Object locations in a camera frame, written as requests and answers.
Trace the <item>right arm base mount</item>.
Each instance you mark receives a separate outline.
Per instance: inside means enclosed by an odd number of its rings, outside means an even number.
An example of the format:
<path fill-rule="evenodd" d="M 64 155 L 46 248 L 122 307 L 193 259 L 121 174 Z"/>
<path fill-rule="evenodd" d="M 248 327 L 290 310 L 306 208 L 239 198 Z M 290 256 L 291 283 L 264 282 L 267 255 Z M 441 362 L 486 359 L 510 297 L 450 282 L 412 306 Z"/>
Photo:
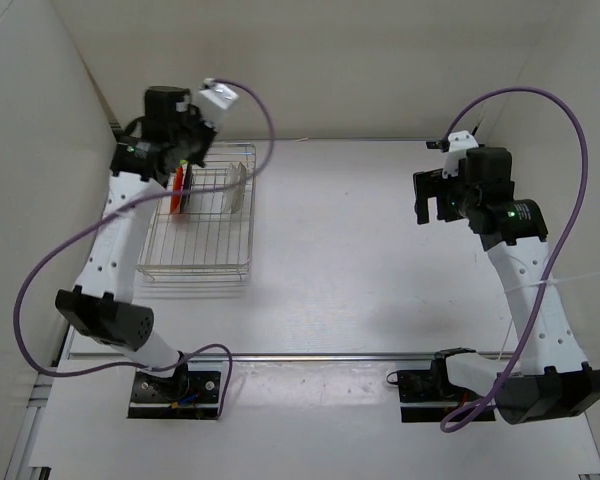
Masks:
<path fill-rule="evenodd" d="M 440 423 L 449 413 L 481 399 L 476 392 L 455 386 L 448 379 L 446 360 L 467 353 L 474 353 L 474 350 L 442 350 L 434 354 L 424 369 L 394 370 L 386 375 L 386 383 L 398 388 L 403 424 Z"/>

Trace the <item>orange plate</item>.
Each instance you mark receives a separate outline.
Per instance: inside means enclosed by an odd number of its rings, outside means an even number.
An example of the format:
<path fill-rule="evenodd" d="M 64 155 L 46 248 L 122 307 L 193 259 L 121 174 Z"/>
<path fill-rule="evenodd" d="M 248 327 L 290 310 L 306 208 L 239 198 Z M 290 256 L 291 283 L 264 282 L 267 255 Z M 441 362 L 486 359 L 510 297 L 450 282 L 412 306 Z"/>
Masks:
<path fill-rule="evenodd" d="M 169 210 L 169 212 L 172 215 L 179 214 L 182 210 L 182 205 L 184 202 L 182 191 L 183 191 L 183 186 L 184 186 L 185 172 L 186 172 L 186 167 L 183 164 L 181 164 L 175 173 L 175 178 L 172 183 L 173 195 L 171 196 L 170 210 Z"/>

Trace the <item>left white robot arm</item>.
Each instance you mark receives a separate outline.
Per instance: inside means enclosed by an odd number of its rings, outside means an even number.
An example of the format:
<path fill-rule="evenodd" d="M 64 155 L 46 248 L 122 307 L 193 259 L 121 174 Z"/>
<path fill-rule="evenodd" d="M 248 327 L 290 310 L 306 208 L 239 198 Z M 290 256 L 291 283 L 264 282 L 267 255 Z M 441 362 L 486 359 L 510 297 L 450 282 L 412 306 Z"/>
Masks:
<path fill-rule="evenodd" d="M 75 330 L 155 376 L 155 388 L 168 400 L 186 395 L 190 377 L 178 368 L 181 353 L 155 332 L 153 311 L 133 301 L 136 265 L 170 176 L 182 161 L 204 166 L 236 99 L 231 88 L 212 80 L 197 91 L 145 91 L 143 115 L 118 136 L 102 223 L 87 261 L 73 287 L 55 299 Z"/>

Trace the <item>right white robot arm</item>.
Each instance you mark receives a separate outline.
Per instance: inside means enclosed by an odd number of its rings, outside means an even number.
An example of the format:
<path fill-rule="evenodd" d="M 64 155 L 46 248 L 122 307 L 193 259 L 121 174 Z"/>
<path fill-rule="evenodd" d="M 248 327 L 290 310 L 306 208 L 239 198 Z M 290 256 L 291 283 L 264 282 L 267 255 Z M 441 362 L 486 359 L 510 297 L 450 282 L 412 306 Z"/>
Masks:
<path fill-rule="evenodd" d="M 430 390 L 450 400 L 469 389 L 512 425 L 578 416 L 600 400 L 600 369 L 590 366 L 551 283 L 554 252 L 541 209 L 515 199 L 506 149 L 475 147 L 452 157 L 414 174 L 417 222 L 429 222 L 431 199 L 438 220 L 467 220 L 498 274 L 518 345 L 508 362 L 470 349 L 441 352 Z"/>

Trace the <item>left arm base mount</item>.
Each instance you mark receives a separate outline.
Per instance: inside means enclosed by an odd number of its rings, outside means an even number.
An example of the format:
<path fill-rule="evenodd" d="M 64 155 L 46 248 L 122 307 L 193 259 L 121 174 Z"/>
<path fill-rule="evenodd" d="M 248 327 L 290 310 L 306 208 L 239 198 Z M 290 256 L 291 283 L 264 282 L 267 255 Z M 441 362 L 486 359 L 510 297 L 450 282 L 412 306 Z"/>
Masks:
<path fill-rule="evenodd" d="M 218 420 L 222 383 L 221 363 L 178 367 L 172 378 L 136 371 L 127 408 L 128 419 Z"/>

